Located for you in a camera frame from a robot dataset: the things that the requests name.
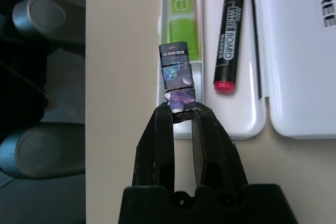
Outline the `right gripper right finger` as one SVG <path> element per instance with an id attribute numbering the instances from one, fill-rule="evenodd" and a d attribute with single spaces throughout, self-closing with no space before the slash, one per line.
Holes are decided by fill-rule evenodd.
<path id="1" fill-rule="evenodd" d="M 248 184 L 236 145 L 213 110 L 201 103 L 192 119 L 192 145 L 197 187 L 241 190 Z"/>

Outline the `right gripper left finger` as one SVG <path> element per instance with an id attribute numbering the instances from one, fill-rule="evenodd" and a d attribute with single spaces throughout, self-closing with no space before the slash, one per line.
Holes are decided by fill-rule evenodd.
<path id="1" fill-rule="evenodd" d="M 166 103 L 152 113 L 137 144 L 133 186 L 162 186 L 174 191 L 175 157 L 173 115 Z"/>

